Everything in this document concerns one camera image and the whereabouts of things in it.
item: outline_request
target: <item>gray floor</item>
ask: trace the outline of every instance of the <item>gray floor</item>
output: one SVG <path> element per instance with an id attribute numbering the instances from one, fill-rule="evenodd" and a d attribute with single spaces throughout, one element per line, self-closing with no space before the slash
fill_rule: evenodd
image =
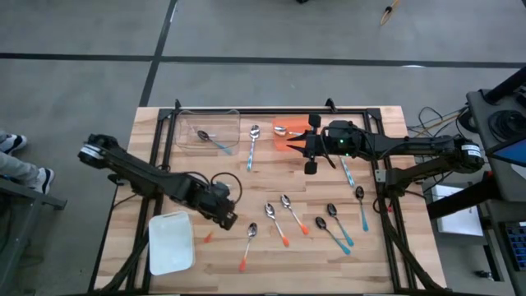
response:
<path id="1" fill-rule="evenodd" d="M 146 54 L 169 0 L 3 1 L 0 52 Z M 408 0 L 391 21 L 389 1 L 179 0 L 164 55 L 524 62 L 520 0 Z M 0 127 L 30 138 L 19 156 L 56 170 L 52 194 L 69 200 L 45 213 L 30 248 L 44 256 L 21 271 L 38 295 L 85 292 L 115 187 L 76 153 L 90 133 L 126 145 L 149 62 L 0 60 Z M 408 124 L 431 106 L 459 109 L 465 93 L 491 88 L 515 69 L 161 63 L 149 106 L 402 105 Z M 451 127 L 445 133 L 456 132 Z M 450 183 L 480 174 L 452 175 Z M 437 236 L 447 284 L 469 293 L 510 294 L 509 282 L 472 274 L 487 268 L 482 247 Z"/>

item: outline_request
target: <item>sneaker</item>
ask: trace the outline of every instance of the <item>sneaker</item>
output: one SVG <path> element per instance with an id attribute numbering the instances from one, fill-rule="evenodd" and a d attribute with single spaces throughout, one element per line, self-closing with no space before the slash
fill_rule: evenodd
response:
<path id="1" fill-rule="evenodd" d="M 51 169 L 40 168 L 39 175 L 36 176 L 36 182 L 33 184 L 27 184 L 27 187 L 40 192 L 48 194 L 51 182 L 55 178 L 55 172 Z"/>
<path id="2" fill-rule="evenodd" d="M 27 145 L 27 138 L 20 135 L 7 135 L 7 139 L 0 143 L 0 151 L 11 155 L 15 150 L 24 148 Z"/>

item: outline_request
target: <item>black metal frame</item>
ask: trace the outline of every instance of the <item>black metal frame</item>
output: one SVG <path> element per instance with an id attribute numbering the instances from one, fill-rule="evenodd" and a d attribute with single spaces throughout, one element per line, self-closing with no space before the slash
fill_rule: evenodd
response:
<path id="1" fill-rule="evenodd" d="M 325 106 L 327 107 L 325 108 L 240 108 L 238 109 L 238 111 L 241 115 L 245 115 L 245 114 L 309 114 L 309 113 L 318 113 L 321 115 L 336 114 L 336 113 L 337 114 L 362 115 L 365 129 L 368 132 L 372 132 L 371 120 L 374 120 L 377 126 L 377 129 L 378 129 L 378 133 L 385 134 L 380 109 L 375 109 L 375 108 L 373 109 L 371 108 L 369 109 L 337 109 L 331 99 L 327 100 L 327 103 L 325 104 Z M 157 117 L 156 127 L 155 127 L 154 142 L 152 144 L 152 150 L 150 153 L 150 164 L 156 165 L 160 137 L 161 137 L 161 133 L 163 130 L 163 124 L 165 120 L 169 119 L 168 134 L 167 134 L 166 144 L 164 147 L 163 162 L 161 164 L 163 168 L 168 167 L 171 146 L 173 144 L 173 131 L 175 129 L 175 122 L 177 119 L 177 115 L 181 110 L 188 110 L 194 113 L 214 113 L 214 112 L 224 111 L 225 109 L 181 109 L 181 105 L 179 104 L 178 101 L 176 101 L 175 109 L 160 109 L 158 117 Z M 391 168 L 391 163 L 389 159 L 385 160 L 385 167 L 387 169 Z M 373 169 L 373 171 L 378 169 L 379 168 L 378 162 L 372 161 L 371 168 Z M 384 212 L 387 212 L 386 205 L 385 205 L 385 198 L 379 193 L 380 185 L 378 184 L 376 180 L 375 180 L 375 184 L 376 184 L 376 190 L 378 192 L 377 197 L 379 198 L 379 207 Z M 147 213 L 148 213 L 149 204 L 150 204 L 151 199 L 155 199 L 154 215 L 160 215 L 161 213 L 162 204 L 163 204 L 162 195 L 158 197 L 150 197 L 150 198 L 143 199 L 141 203 L 139 219 L 137 222 L 134 249 L 141 235 L 145 231 L 146 218 L 147 218 Z M 402 216 L 402 211 L 400 209 L 399 199 L 398 197 L 391 197 L 391 199 L 393 201 L 392 207 L 393 207 L 397 232 L 403 244 L 407 246 L 408 245 L 407 234 L 405 232 L 404 219 Z M 98 260 L 94 268 L 94 273 L 91 278 L 89 291 L 94 290 L 95 279 L 99 271 L 100 258 L 102 256 L 102 251 L 103 251 L 103 247 L 104 247 L 104 243 L 106 239 L 106 234 L 108 232 L 108 224 L 109 224 L 110 219 L 111 219 L 111 213 L 108 217 L 108 223 L 106 225 L 106 230 L 104 231 L 104 238 L 99 248 L 99 256 L 98 256 Z M 386 215 L 382 215 L 381 223 L 382 223 L 382 228 L 385 229 L 386 225 L 390 224 L 389 218 Z M 393 282 L 393 290 L 394 292 L 397 292 L 397 291 L 400 291 L 402 287 L 401 287 L 400 278 L 399 278 L 398 265 L 397 265 L 396 256 L 395 256 L 395 249 L 394 249 L 391 238 L 387 234 L 384 234 L 384 240 L 385 240 L 385 250 L 387 252 L 387 259 L 388 259 L 389 266 L 390 266 L 391 279 Z M 144 277 L 142 279 L 141 287 L 140 288 L 135 287 L 137 267 L 138 267 L 137 265 L 135 265 L 134 268 L 132 268 L 128 276 L 128 281 L 127 281 L 125 289 L 123 291 L 119 291 L 119 294 L 120 293 L 148 294 L 149 289 L 150 289 L 150 280 L 151 280 L 151 273 L 150 273 L 150 269 L 148 268 L 148 265 L 149 265 L 148 262 L 146 262 L 145 270 L 144 270 Z M 416 280 L 415 280 L 415 274 L 412 271 L 409 263 L 406 261 L 405 258 L 404 258 L 404 268 L 405 268 L 405 272 L 408 278 L 408 286 L 409 286 L 408 288 L 416 289 L 417 285 L 416 285 Z"/>
<path id="2" fill-rule="evenodd" d="M 44 205 L 50 205 L 55 210 L 64 210 L 67 201 L 38 193 L 28 187 L 21 186 L 12 181 L 0 178 L 0 198 L 21 198 L 29 202 L 30 208 L 23 222 L 17 227 L 14 235 L 11 235 L 5 250 L 0 253 L 2 264 L 0 265 L 0 294 L 7 294 L 8 286 L 12 282 L 18 262 L 30 240 L 30 236 L 39 222 L 40 211 Z"/>

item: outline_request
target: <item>metal spoon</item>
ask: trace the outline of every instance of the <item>metal spoon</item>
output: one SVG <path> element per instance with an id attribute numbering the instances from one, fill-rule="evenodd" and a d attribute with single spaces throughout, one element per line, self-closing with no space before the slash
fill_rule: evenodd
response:
<path id="1" fill-rule="evenodd" d="M 243 256 L 243 260 L 241 260 L 241 264 L 239 265 L 239 271 L 241 272 L 245 271 L 245 267 L 247 266 L 247 255 L 248 255 L 248 247 L 250 246 L 250 241 L 257 234 L 257 224 L 256 223 L 254 222 L 250 223 L 250 226 L 248 226 L 247 234 L 248 234 L 247 249 L 245 250 L 245 256 Z"/>
<path id="2" fill-rule="evenodd" d="M 294 135 L 294 136 L 301 136 L 303 134 L 301 132 L 287 132 L 286 127 L 274 127 L 274 133 L 278 136 L 286 136 L 287 134 Z"/>
<path id="3" fill-rule="evenodd" d="M 294 213 L 293 208 L 290 206 L 290 199 L 288 199 L 288 197 L 284 194 L 281 195 L 281 204 L 283 205 L 285 209 L 289 209 L 290 212 L 293 213 L 294 219 L 296 219 L 296 222 L 298 222 L 299 227 L 302 228 L 303 234 L 305 235 L 309 234 L 309 229 L 305 225 L 303 225 L 302 222 L 300 222 L 300 220 Z"/>
<path id="4" fill-rule="evenodd" d="M 336 214 L 337 214 L 336 206 L 333 204 L 328 204 L 327 212 L 329 213 L 329 216 L 334 217 L 336 219 L 336 222 L 338 222 L 339 228 L 342 229 L 342 232 L 344 233 L 344 236 L 345 236 L 345 239 L 347 240 L 348 245 L 351 247 L 354 246 L 353 240 L 348 236 L 347 231 L 345 231 L 344 227 L 339 222 L 338 217 L 336 217 Z"/>
<path id="5" fill-rule="evenodd" d="M 360 201 L 360 211 L 362 212 L 362 227 L 363 227 L 363 231 L 369 231 L 369 225 L 367 225 L 367 220 L 365 219 L 365 212 L 363 211 L 363 204 L 362 204 L 362 199 L 365 196 L 365 192 L 363 191 L 363 187 L 362 186 L 356 187 L 355 194 L 356 194 L 356 198 L 358 199 L 358 201 Z"/>
<path id="6" fill-rule="evenodd" d="M 202 139 L 203 141 L 211 141 L 212 143 L 214 143 L 216 146 L 218 146 L 220 149 L 222 149 L 226 154 L 228 155 L 232 155 L 232 151 L 230 151 L 229 148 L 227 148 L 227 146 L 224 146 L 224 145 L 221 145 L 219 144 L 218 142 L 212 140 L 210 138 L 210 136 L 208 135 L 208 133 L 206 133 L 205 131 L 197 131 L 197 136 Z"/>
<path id="7" fill-rule="evenodd" d="M 351 250 L 349 250 L 347 247 L 345 247 L 345 245 L 343 245 L 328 229 L 327 229 L 327 223 L 325 222 L 325 220 L 323 220 L 323 218 L 321 217 L 316 217 L 316 225 L 318 225 L 318 227 L 320 229 L 323 229 L 324 231 L 328 232 L 330 234 L 330 236 L 332 237 L 333 240 L 335 240 L 337 242 L 337 244 L 339 245 L 339 247 L 342 248 L 342 250 L 344 250 L 344 253 L 349 255 L 351 253 Z"/>
<path id="8" fill-rule="evenodd" d="M 266 215 L 268 215 L 269 218 L 271 218 L 274 221 L 274 224 L 276 224 L 276 227 L 279 231 L 279 235 L 281 235 L 281 239 L 283 239 L 283 245 L 285 245 L 285 247 L 288 247 L 288 239 L 285 238 L 285 235 L 283 234 L 283 231 L 281 231 L 281 228 L 278 225 L 278 221 L 276 221 L 276 217 L 274 216 L 274 207 L 268 202 L 265 204 L 265 212 Z"/>
<path id="9" fill-rule="evenodd" d="M 248 156 L 247 171 L 252 169 L 252 159 L 254 158 L 254 146 L 256 146 L 256 139 L 260 137 L 260 127 L 254 124 L 250 130 L 250 138 L 252 138 L 252 144 L 250 146 L 250 156 Z"/>

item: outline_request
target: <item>wooden plank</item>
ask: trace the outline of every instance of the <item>wooden plank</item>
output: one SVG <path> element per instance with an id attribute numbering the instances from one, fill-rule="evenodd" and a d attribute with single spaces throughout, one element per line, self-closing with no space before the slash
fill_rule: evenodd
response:
<path id="1" fill-rule="evenodd" d="M 388 136 L 407 136 L 404 115 L 398 106 L 380 107 Z M 147 161 L 150 158 L 157 108 L 137 110 L 136 121 L 131 132 L 128 151 Z M 376 198 L 371 165 L 360 159 L 348 158 L 355 182 L 364 187 L 369 232 L 362 231 L 358 201 L 337 157 L 332 157 L 337 169 L 332 169 L 319 158 L 318 174 L 303 173 L 305 159 L 295 152 L 275 150 L 272 132 L 272 115 L 243 115 L 239 152 L 233 156 L 187 156 L 178 146 L 171 147 L 170 166 L 172 171 L 199 171 L 210 178 L 228 171 L 236 174 L 243 185 L 243 197 L 237 204 L 237 223 L 230 231 L 204 219 L 195 211 L 188 211 L 194 230 L 196 264 L 187 271 L 152 277 L 151 293 L 175 294 L 226 294 L 226 293 L 386 293 L 392 292 L 389 266 L 385 254 L 380 216 L 372 209 Z M 335 119 L 352 120 L 363 127 L 359 115 L 323 115 L 322 124 Z M 253 171 L 246 171 L 252 124 L 259 124 L 261 137 L 256 143 Z M 164 149 L 165 136 L 159 150 L 159 162 Z M 392 157 L 394 167 L 407 168 L 414 165 L 410 156 Z M 236 198 L 238 189 L 233 180 L 231 198 Z M 420 192 L 413 185 L 411 190 Z M 116 202 L 130 195 L 129 187 L 119 188 Z M 310 229 L 309 235 L 302 234 L 291 214 L 279 203 L 280 194 L 287 194 L 295 212 Z M 129 255 L 140 200 L 132 199 L 121 204 L 112 215 L 100 262 L 95 288 L 106 284 Z M 420 197 L 407 195 L 401 200 L 405 228 L 411 251 L 424 269 L 438 284 L 445 285 L 431 223 L 425 202 Z M 265 216 L 263 205 L 270 202 L 275 206 L 276 217 L 290 240 L 285 247 L 273 222 Z M 326 214 L 326 204 L 332 202 L 338 208 L 338 217 L 355 242 L 351 256 L 339 249 L 326 232 L 314 223 L 316 216 L 322 216 L 333 234 L 344 242 L 344 236 L 333 218 Z M 163 213 L 186 210 L 165 197 Z M 247 270 L 238 272 L 238 265 L 247 243 L 247 226 L 258 223 L 259 232 L 251 243 Z M 211 243 L 203 239 L 213 231 Z M 144 254 L 141 264 L 144 265 Z M 400 277 L 406 283 L 402 258 L 397 251 Z M 137 284 L 141 282 L 140 272 Z"/>

